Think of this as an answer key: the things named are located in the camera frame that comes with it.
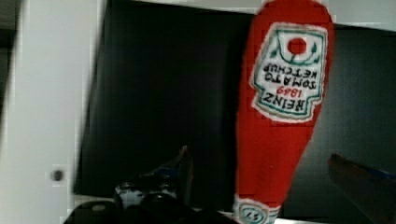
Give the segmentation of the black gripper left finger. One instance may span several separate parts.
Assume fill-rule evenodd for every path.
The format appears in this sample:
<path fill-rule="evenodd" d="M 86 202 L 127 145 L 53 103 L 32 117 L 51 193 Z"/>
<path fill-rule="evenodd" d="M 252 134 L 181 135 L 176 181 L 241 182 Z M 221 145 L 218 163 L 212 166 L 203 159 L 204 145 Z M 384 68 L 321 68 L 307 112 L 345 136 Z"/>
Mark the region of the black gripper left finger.
<path fill-rule="evenodd" d="M 189 206 L 192 157 L 183 147 L 154 170 L 120 182 L 113 200 L 77 206 L 64 224 L 237 224 L 211 209 Z"/>

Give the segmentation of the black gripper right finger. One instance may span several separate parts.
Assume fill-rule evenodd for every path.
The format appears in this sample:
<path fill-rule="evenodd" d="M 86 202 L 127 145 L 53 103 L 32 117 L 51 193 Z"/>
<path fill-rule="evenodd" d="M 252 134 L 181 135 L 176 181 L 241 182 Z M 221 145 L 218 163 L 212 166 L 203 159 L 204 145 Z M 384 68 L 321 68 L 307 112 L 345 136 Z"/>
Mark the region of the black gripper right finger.
<path fill-rule="evenodd" d="M 330 180 L 374 224 L 395 224 L 395 175 L 333 153 L 328 159 Z"/>

